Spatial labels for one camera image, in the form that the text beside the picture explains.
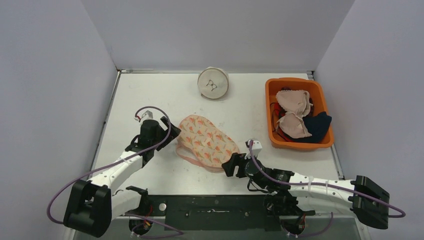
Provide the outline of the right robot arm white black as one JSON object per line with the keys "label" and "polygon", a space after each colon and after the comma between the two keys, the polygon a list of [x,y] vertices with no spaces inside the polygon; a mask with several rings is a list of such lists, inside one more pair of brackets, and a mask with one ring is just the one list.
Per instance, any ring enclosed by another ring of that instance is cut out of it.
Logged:
{"label": "right robot arm white black", "polygon": [[329,212],[352,215],[371,228],[388,229],[390,194],[366,176],[354,180],[313,178],[265,167],[244,153],[232,154],[221,166],[227,177],[248,178],[260,192],[275,195],[273,205],[280,216]]}

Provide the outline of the round white mesh laundry bag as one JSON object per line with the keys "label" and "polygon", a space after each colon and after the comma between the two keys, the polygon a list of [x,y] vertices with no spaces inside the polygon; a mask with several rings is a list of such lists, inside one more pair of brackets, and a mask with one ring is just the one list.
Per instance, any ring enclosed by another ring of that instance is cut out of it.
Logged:
{"label": "round white mesh laundry bag", "polygon": [[229,86],[229,75],[221,68],[208,67],[197,78],[197,87],[200,94],[210,100],[224,97]]}

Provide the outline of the beige pink lace bra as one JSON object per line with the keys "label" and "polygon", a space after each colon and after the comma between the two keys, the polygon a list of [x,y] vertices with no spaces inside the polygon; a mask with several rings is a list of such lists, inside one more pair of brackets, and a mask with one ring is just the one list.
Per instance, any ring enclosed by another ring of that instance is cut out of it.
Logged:
{"label": "beige pink lace bra", "polygon": [[292,139],[311,137],[303,118],[311,112],[310,93],[306,90],[280,90],[276,100],[285,111],[277,122],[283,133]]}

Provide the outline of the floral mesh laundry bag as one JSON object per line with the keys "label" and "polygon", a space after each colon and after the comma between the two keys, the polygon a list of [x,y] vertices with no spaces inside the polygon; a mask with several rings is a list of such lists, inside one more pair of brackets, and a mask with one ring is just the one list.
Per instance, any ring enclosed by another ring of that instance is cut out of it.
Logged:
{"label": "floral mesh laundry bag", "polygon": [[222,173],[238,145],[219,130],[210,120],[200,115],[189,115],[178,125],[181,130],[175,152],[187,162],[212,173]]}

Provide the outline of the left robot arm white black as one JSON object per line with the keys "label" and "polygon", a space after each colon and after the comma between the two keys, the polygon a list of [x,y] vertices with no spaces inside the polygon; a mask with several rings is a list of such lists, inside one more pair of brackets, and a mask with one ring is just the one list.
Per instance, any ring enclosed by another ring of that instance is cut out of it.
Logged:
{"label": "left robot arm white black", "polygon": [[122,184],[145,167],[156,151],[180,135],[181,129],[166,117],[160,120],[167,125],[166,129],[157,120],[144,120],[139,134],[111,167],[105,167],[87,180],[79,179],[72,185],[62,221],[64,226],[98,238],[105,234],[117,217],[126,213],[141,216],[153,212],[147,189],[122,187]]}

